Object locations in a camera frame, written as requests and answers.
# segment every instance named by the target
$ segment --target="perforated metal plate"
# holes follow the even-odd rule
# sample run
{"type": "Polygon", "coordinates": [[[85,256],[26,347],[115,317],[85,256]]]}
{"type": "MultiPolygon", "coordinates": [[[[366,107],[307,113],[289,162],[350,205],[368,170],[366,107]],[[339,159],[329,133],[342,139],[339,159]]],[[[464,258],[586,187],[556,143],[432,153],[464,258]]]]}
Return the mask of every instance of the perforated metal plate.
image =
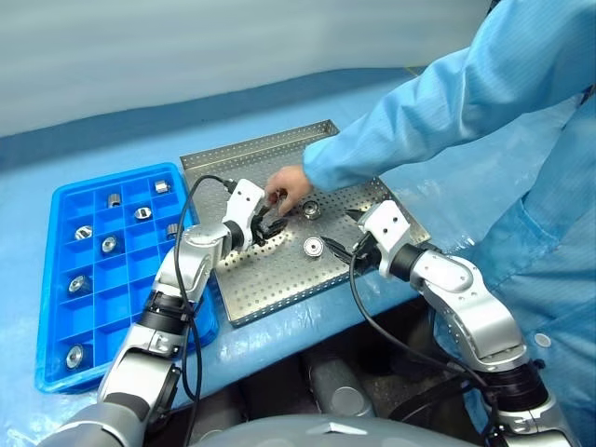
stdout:
{"type": "MultiPolygon", "coordinates": [[[[301,163],[307,144],[337,132],[337,127],[328,120],[183,156],[184,177],[189,188],[200,175],[207,173],[236,180],[246,178],[265,185],[278,169],[301,163]]],[[[270,239],[264,247],[232,253],[217,265],[215,274],[230,322],[247,323],[346,280],[347,265],[326,248],[318,258],[307,256],[303,247],[305,240],[326,236],[351,247],[362,234],[344,211],[367,210],[373,203],[388,198],[396,200],[411,223],[413,242],[419,244],[428,240],[427,231],[379,179],[331,194],[315,190],[288,214],[289,223],[282,234],[270,239]],[[316,200],[321,207],[321,215],[314,221],[302,214],[302,204],[307,200],[316,200]]],[[[200,221],[220,222],[227,199],[228,194],[219,184],[201,184],[194,197],[200,221]]]]}

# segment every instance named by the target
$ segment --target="blue plastic tray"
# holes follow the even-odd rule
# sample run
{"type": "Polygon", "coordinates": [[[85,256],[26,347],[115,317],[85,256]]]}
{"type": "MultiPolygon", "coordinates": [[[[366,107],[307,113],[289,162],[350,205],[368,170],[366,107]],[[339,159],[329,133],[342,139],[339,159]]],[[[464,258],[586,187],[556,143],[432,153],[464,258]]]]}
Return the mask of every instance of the blue plastic tray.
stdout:
{"type": "MultiPolygon", "coordinates": [[[[177,223],[186,190],[175,165],[165,163],[98,179],[65,185],[52,197],[47,231],[37,335],[35,385],[42,391],[84,391],[97,385],[124,341],[131,323],[145,305],[157,269],[174,241],[166,227],[177,223]],[[169,191],[159,194],[154,183],[165,180],[169,191]],[[121,204],[108,209],[107,197],[118,193],[121,204]],[[149,207],[152,217],[137,222],[134,211],[149,207]],[[75,231],[91,225],[93,236],[75,239],[75,231]],[[102,241],[116,236],[121,252],[105,256],[102,241]],[[73,297],[71,280],[90,278],[91,291],[73,297]],[[73,345],[83,346],[84,360],[66,367],[73,345]]],[[[192,224],[190,213],[184,227],[192,224]]],[[[201,345],[219,330],[208,288],[196,323],[201,345]]]]}

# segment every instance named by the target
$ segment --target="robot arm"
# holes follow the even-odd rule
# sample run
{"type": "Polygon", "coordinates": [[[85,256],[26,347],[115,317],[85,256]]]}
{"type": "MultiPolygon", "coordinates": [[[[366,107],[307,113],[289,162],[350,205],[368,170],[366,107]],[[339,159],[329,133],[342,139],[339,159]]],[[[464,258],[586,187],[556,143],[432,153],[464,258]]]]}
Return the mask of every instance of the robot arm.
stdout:
{"type": "MultiPolygon", "coordinates": [[[[189,302],[198,303],[213,267],[230,251],[263,245],[285,221],[261,225],[264,191],[240,180],[221,223],[183,232],[179,266],[189,302]]],[[[77,413],[40,446],[141,446],[147,426],[171,407],[181,370],[176,366],[188,331],[188,314],[174,269],[174,249],[160,266],[141,320],[130,326],[108,373],[98,402],[77,413]]]]}
{"type": "MultiPolygon", "coordinates": [[[[410,225],[393,201],[348,215],[365,234],[354,249],[358,270],[378,266],[383,277],[410,282],[445,319],[466,365],[496,391],[494,444],[578,446],[529,358],[515,319],[486,289],[479,269],[463,258],[412,245],[410,225]]],[[[337,242],[325,242],[343,261],[351,258],[337,242]]]]}

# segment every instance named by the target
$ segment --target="blue plastic sheet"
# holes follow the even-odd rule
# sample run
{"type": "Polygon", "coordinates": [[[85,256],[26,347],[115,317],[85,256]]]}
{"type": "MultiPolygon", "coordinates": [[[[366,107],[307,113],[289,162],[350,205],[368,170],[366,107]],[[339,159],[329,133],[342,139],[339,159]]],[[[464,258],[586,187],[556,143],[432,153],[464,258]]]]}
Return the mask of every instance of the blue plastic sheet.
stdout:
{"type": "MultiPolygon", "coordinates": [[[[51,193],[79,180],[197,150],[332,119],[340,129],[367,112],[406,70],[311,75],[195,102],[101,115],[0,139],[0,444],[43,439],[95,393],[47,395],[34,387],[34,350],[51,193]]],[[[384,175],[435,244],[476,243],[534,182],[575,104],[524,115],[477,142],[384,175]]],[[[407,284],[370,274],[359,280],[373,313],[414,297],[407,284]]],[[[226,322],[204,350],[203,394],[254,373],[360,322],[344,284],[239,329],[226,322]]],[[[179,393],[176,403],[185,401],[179,393]]]]}

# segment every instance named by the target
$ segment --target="blue lab coat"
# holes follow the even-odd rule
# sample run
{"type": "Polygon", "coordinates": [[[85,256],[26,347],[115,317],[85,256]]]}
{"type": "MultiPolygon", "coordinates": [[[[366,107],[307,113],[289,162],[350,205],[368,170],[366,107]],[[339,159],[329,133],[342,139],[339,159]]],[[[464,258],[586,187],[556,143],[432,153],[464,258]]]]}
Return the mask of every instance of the blue lab coat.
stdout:
{"type": "MultiPolygon", "coordinates": [[[[334,190],[578,97],[532,189],[470,257],[546,362],[542,377],[585,447],[596,445],[596,100],[579,98],[595,82],[594,0],[504,0],[470,47],[304,153],[311,183],[334,190]]],[[[480,427],[478,402],[468,410],[480,427]]]]}

